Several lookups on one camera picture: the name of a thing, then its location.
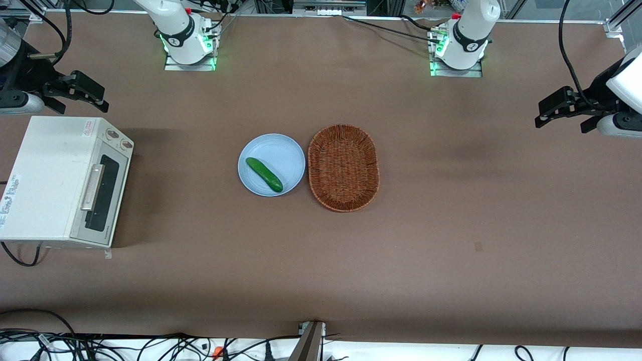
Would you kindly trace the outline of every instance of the light blue plate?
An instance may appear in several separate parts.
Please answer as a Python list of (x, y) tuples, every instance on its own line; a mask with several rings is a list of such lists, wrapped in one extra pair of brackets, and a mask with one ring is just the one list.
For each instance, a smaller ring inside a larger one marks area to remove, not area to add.
[[(248, 157), (260, 160), (283, 183), (276, 193), (245, 162)], [(239, 157), (239, 178), (250, 191), (264, 197), (274, 197), (291, 191), (303, 178), (306, 156), (294, 139), (283, 134), (263, 134), (247, 143)]]

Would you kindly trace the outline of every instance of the green cucumber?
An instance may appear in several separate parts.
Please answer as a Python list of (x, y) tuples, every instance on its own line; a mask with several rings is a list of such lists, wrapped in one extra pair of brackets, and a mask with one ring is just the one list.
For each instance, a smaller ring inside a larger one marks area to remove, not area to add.
[(279, 178), (274, 175), (274, 173), (272, 173), (265, 164), (261, 163), (260, 160), (247, 157), (245, 162), (268, 184), (268, 186), (270, 186), (270, 188), (272, 188), (273, 191), (277, 193), (281, 193), (283, 191), (283, 184)]

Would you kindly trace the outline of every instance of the metal base plate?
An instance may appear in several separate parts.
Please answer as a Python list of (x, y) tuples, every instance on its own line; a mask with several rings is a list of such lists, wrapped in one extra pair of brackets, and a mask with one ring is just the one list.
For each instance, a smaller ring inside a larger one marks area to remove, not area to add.
[(174, 71), (214, 71), (216, 70), (216, 57), (218, 56), (218, 46), (221, 41), (221, 25), (217, 25), (214, 29), (211, 30), (211, 34), (214, 35), (214, 38), (211, 41), (212, 52), (207, 54), (201, 61), (194, 64), (179, 64), (172, 59), (172, 57), (167, 54), (165, 58), (165, 70), (174, 70)]
[[(429, 31), (429, 39), (442, 40), (443, 34), (441, 31), (446, 30), (445, 27), (433, 28), (436, 31)], [(438, 44), (432, 42), (428, 43), (428, 58), (430, 60), (430, 75), (431, 76), (457, 76), (462, 78), (481, 78), (482, 77), (482, 62), (478, 60), (475, 65), (466, 70), (453, 69), (444, 63), (441, 58), (435, 56)]]

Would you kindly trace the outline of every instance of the wicker basket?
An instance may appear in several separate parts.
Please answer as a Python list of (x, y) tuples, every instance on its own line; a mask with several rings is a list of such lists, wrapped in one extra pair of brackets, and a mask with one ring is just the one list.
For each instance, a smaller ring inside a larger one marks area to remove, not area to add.
[(374, 142), (353, 125), (323, 128), (308, 148), (308, 175), (312, 193), (325, 207), (337, 212), (361, 209), (379, 190)]

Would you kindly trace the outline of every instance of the white toaster oven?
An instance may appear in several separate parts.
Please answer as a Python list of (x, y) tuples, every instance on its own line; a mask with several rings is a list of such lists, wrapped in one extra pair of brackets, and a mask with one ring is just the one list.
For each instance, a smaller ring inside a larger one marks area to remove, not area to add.
[(111, 247), (133, 148), (103, 118), (31, 117), (0, 201), (0, 240)]

